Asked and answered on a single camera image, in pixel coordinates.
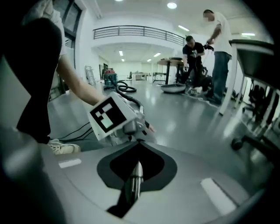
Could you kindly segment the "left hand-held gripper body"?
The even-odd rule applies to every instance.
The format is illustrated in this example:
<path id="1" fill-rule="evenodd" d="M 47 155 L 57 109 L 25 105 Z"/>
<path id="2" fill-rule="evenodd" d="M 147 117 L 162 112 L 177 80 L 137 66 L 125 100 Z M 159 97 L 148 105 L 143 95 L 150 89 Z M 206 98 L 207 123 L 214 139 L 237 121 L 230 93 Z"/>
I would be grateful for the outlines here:
<path id="1" fill-rule="evenodd" d="M 143 139 L 145 129 L 143 108 L 135 110 L 119 94 L 112 92 L 87 112 L 98 141 L 118 145 Z"/>

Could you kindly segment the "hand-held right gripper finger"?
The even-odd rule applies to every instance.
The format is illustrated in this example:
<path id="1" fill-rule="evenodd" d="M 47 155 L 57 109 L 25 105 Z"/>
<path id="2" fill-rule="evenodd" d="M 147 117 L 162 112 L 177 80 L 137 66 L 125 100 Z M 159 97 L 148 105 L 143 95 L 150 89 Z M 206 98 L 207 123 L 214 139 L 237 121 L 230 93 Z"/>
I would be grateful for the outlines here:
<path id="1" fill-rule="evenodd" d="M 39 144 L 14 128 L 0 128 L 0 222 L 65 224 L 63 206 L 44 171 Z"/>

